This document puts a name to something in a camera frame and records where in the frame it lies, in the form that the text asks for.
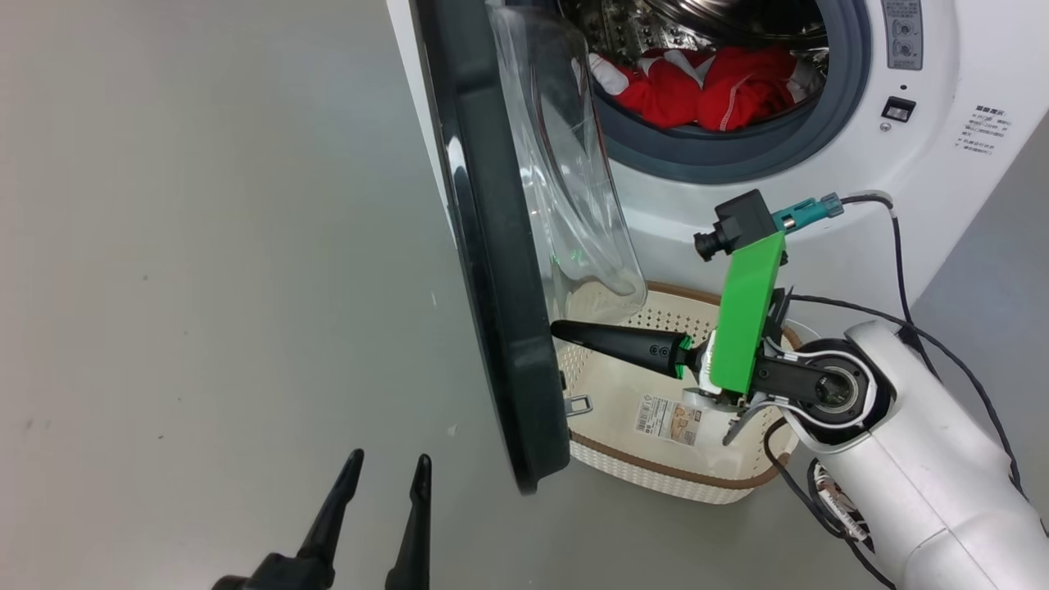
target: red cloth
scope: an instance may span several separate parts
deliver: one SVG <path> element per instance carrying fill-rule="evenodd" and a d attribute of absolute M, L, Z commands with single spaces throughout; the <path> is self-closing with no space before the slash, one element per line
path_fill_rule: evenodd
<path fill-rule="evenodd" d="M 712 56 L 652 49 L 634 70 L 594 54 L 590 64 L 606 92 L 663 128 L 698 123 L 711 131 L 740 129 L 791 107 L 814 81 L 811 68 L 775 46 L 725 47 Z"/>

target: metal bracket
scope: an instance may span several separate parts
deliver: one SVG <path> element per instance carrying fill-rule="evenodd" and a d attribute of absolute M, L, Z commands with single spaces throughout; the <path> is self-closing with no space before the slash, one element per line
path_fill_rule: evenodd
<path fill-rule="evenodd" d="M 819 393 L 823 380 L 835 377 L 826 368 L 759 355 L 754 361 L 751 391 L 815 405 L 827 403 Z"/>
<path fill-rule="evenodd" d="M 583 407 L 581 409 L 576 409 L 576 402 L 583 402 Z M 564 417 L 572 418 L 574 416 L 581 416 L 583 414 L 590 414 L 594 412 L 594 404 L 590 401 L 590 396 L 576 396 L 574 398 L 564 398 Z"/>

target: white plastic basket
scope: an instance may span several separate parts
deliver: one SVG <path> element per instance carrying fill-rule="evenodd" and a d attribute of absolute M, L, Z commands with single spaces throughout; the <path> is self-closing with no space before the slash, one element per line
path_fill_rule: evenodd
<path fill-rule="evenodd" d="M 661 283 L 648 283 L 648 298 L 622 325 L 688 333 L 702 342 L 716 325 L 719 298 Z M 797 347 L 797 337 L 785 331 L 784 345 Z M 571 416 L 572 456 L 583 463 L 630 483 L 708 504 L 729 504 L 745 498 L 776 477 L 765 457 L 762 440 L 780 418 L 769 408 L 747 424 L 729 446 L 720 436 L 698 439 L 694 446 L 638 430 L 639 409 L 645 396 L 657 396 L 697 405 L 684 392 L 697 385 L 691 375 L 684 381 L 657 375 L 586 349 L 565 344 L 558 352 L 565 379 L 565 398 L 586 396 L 593 409 Z M 732 413 L 705 408 L 700 427 L 715 435 L 727 429 Z M 797 445 L 790 428 L 772 436 L 770 446 L 785 462 Z"/>

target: washing machine door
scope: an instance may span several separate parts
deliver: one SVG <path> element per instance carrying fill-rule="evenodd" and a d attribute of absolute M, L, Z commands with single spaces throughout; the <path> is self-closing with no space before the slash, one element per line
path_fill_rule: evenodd
<path fill-rule="evenodd" d="M 480 352 L 518 487 L 531 492 L 569 461 L 564 344 L 550 322 L 621 321 L 645 283 L 582 35 L 557 15 L 480 0 L 414 8 Z"/>

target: printed label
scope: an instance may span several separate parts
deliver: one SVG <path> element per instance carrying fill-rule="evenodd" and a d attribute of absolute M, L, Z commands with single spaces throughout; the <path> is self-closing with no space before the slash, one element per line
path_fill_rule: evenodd
<path fill-rule="evenodd" d="M 955 140 L 955 147 L 981 155 L 993 155 L 1011 127 L 1012 121 L 1004 110 L 978 105 Z"/>
<path fill-rule="evenodd" d="M 700 431 L 702 415 L 703 412 L 698 407 L 657 396 L 645 396 L 638 406 L 638 418 L 634 429 L 683 445 L 695 446 L 695 436 Z"/>

